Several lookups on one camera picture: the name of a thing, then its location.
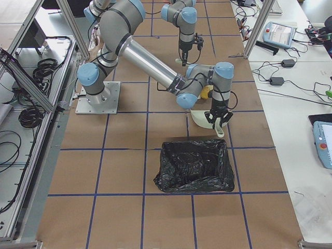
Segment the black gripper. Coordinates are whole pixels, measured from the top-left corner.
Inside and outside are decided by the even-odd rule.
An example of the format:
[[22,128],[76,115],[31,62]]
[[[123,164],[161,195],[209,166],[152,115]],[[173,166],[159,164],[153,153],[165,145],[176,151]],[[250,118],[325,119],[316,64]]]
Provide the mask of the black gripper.
[[188,53],[192,49],[193,45],[197,46],[199,51],[203,48],[204,39],[198,35],[198,33],[184,34],[179,33],[178,49],[179,58],[182,60],[182,65],[187,65]]
[[220,118],[220,126],[227,125],[233,113],[228,109],[229,100],[218,101],[212,100],[211,109],[205,112],[207,121],[212,125],[212,129],[215,129],[216,119]]

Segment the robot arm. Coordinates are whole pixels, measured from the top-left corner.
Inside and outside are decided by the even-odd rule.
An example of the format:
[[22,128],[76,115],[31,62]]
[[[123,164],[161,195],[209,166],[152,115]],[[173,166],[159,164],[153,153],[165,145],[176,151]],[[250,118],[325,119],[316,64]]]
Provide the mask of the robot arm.
[[109,96],[104,79],[117,66],[118,58],[124,57],[174,94],[177,104],[184,109],[194,107],[205,86],[213,86],[211,109],[203,113],[202,120],[209,128],[224,126],[230,120],[229,97],[234,75],[231,63],[188,64],[186,75],[172,70],[134,40],[134,32],[146,17],[140,1],[91,1],[84,13],[98,23],[104,43],[97,58],[83,64],[77,72],[91,104],[99,104]]
[[196,32],[197,10],[195,1],[171,1],[161,8],[163,20],[172,23],[179,29],[178,55],[182,66],[187,67],[186,82],[180,87],[181,91],[176,97],[177,104],[184,109],[192,109],[198,99],[203,99],[202,91],[210,90],[206,85],[207,74],[204,67],[188,61],[189,51],[193,46],[197,47],[198,55],[201,55],[204,39]]

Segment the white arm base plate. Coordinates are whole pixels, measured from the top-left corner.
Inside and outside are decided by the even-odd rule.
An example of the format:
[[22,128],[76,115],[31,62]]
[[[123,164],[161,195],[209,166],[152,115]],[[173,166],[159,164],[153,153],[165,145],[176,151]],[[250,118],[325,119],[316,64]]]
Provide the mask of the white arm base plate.
[[104,81],[104,90],[99,95],[89,95],[82,87],[76,106],[78,115],[116,115],[118,110],[120,81]]

